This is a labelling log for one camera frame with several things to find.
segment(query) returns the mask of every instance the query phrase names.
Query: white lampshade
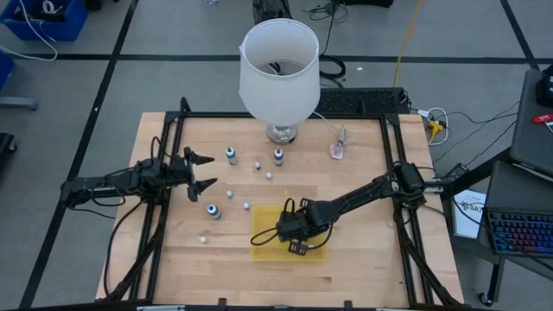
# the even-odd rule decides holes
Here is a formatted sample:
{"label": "white lampshade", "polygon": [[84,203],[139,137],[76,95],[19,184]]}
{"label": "white lampshade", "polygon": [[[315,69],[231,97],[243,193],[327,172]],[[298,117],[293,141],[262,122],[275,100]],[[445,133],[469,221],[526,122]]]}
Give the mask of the white lampshade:
{"label": "white lampshade", "polygon": [[[284,75],[270,70],[277,63]],[[240,89],[255,118],[276,126],[302,123],[321,96],[319,41],[301,22],[278,18],[259,23],[240,46]]]}

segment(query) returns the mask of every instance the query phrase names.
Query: keyboard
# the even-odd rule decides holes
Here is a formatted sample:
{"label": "keyboard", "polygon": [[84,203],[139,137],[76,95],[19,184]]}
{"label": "keyboard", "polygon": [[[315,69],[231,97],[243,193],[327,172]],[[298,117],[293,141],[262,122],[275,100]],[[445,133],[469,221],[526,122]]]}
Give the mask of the keyboard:
{"label": "keyboard", "polygon": [[323,88],[315,111],[360,116],[383,113],[410,113],[403,88]]}
{"label": "keyboard", "polygon": [[553,257],[553,211],[485,209],[493,234],[490,244],[499,255]]}

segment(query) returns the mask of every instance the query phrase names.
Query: yellow cable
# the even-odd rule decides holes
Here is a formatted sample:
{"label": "yellow cable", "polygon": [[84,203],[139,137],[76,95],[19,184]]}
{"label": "yellow cable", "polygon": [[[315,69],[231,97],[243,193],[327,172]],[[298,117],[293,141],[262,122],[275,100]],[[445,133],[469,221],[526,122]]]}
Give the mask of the yellow cable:
{"label": "yellow cable", "polygon": [[405,49],[407,48],[407,43],[409,42],[409,38],[411,38],[411,33],[413,32],[413,28],[415,27],[416,18],[418,17],[418,12],[421,10],[422,5],[423,5],[423,0],[418,0],[418,3],[416,4],[416,9],[415,9],[415,15],[413,15],[413,18],[411,19],[411,24],[409,25],[409,29],[407,30],[407,35],[405,36],[405,39],[404,39],[404,45],[401,47],[401,51],[399,52],[399,56],[397,57],[396,72],[394,73],[394,84],[391,87],[396,87],[397,73],[399,72],[399,64],[401,64],[401,58],[404,55]]}

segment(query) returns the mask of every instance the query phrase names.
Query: wooden tabletop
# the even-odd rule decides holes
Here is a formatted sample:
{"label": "wooden tabletop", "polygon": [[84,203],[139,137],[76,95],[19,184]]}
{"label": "wooden tabletop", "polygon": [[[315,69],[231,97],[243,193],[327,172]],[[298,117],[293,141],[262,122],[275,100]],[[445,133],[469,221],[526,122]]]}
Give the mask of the wooden tabletop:
{"label": "wooden tabletop", "polygon": [[[143,114],[130,163],[149,157],[151,138],[161,134],[163,116]],[[420,116],[401,116],[400,120],[408,161],[431,167]],[[389,199],[342,216],[334,226],[324,263],[251,260],[251,212],[242,207],[244,202],[255,206],[282,205],[288,197],[296,202],[303,197],[331,200],[386,171],[378,121],[330,122],[345,125],[353,139],[343,160],[333,160],[328,154],[336,139],[335,130],[322,120],[309,119],[298,127],[296,140],[282,147],[284,164],[277,167],[272,162],[275,145],[267,140],[264,125],[256,119],[185,119],[181,148],[190,146],[197,154],[216,159],[194,168],[196,179],[217,177],[219,181],[197,203],[188,200],[186,187],[173,190],[154,303],[213,305],[225,297],[229,305],[242,306],[340,307],[344,300],[351,300],[355,307],[408,307]],[[391,128],[390,133],[395,152]],[[235,148],[237,166],[226,160],[227,147]],[[255,162],[261,163],[260,171],[254,168]],[[272,181],[266,180],[267,172],[273,174]],[[422,174],[432,176],[431,171]],[[227,190],[234,192],[231,200],[226,197]],[[428,206],[442,209],[438,196],[427,195],[427,200]],[[136,202],[129,200],[120,207],[118,219]],[[220,208],[220,220],[207,214],[211,203]],[[119,228],[111,254],[111,290],[136,259],[145,209],[138,209]],[[451,295],[463,301],[445,219],[423,208],[418,217],[429,267]],[[206,244],[201,243],[202,236],[207,237]],[[417,297],[422,301],[420,276],[414,263],[412,266]],[[144,296],[148,274],[146,264],[139,297]],[[102,296],[100,286],[98,297]]]}

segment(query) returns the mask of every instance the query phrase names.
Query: yellow tray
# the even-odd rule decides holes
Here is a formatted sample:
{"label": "yellow tray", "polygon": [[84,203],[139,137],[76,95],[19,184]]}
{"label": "yellow tray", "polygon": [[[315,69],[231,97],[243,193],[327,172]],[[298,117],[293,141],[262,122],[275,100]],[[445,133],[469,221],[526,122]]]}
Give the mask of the yellow tray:
{"label": "yellow tray", "polygon": [[[263,230],[273,228],[280,218],[282,206],[254,206],[251,217],[251,235],[254,236]],[[256,241],[270,238],[276,232],[267,232],[258,237]],[[326,237],[326,233],[320,234],[308,240],[308,244],[318,245]],[[253,261],[299,261],[299,262],[324,262],[328,258],[328,249],[324,245],[320,249],[308,251],[305,256],[298,256],[288,252],[289,242],[282,243],[278,237],[262,246],[250,245]]]}

